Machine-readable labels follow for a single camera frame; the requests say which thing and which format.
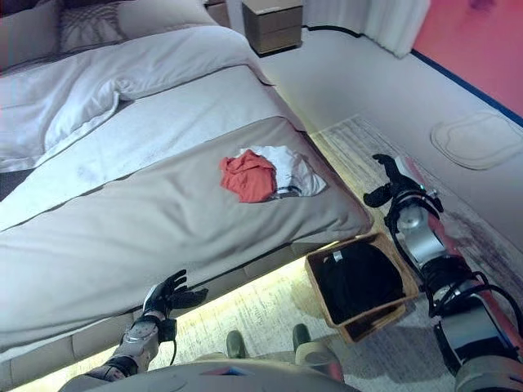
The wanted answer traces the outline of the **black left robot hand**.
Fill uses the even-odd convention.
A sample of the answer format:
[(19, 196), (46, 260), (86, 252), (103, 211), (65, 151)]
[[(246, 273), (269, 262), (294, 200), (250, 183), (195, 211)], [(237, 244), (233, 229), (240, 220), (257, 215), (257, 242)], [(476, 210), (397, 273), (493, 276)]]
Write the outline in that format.
[(208, 289), (190, 290), (186, 285), (186, 273), (185, 269), (181, 269), (154, 285), (145, 297), (143, 315), (153, 315), (163, 320), (167, 319), (173, 310), (201, 305), (207, 299)]

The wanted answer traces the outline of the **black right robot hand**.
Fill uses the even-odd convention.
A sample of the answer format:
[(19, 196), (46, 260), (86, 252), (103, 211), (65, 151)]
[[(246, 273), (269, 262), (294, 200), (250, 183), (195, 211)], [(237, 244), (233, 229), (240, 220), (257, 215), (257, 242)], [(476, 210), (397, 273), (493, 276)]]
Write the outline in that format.
[(422, 190), (416, 181), (400, 172), (395, 159), (391, 156), (375, 154), (372, 158), (384, 166), (389, 182), (377, 187), (371, 193), (364, 194), (364, 204), (368, 207), (381, 207), (404, 192)]

